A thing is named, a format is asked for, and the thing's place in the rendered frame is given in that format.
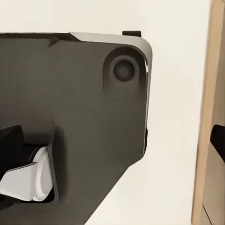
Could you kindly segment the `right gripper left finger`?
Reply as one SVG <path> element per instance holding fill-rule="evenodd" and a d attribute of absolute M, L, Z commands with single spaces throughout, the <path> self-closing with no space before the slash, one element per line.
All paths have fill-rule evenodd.
<path fill-rule="evenodd" d="M 0 130 L 0 181 L 24 144 L 21 125 Z"/>

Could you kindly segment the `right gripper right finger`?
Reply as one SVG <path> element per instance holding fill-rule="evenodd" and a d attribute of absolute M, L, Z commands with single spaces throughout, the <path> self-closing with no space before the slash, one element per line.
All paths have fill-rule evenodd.
<path fill-rule="evenodd" d="M 210 141 L 225 162 L 225 126 L 214 125 Z"/>

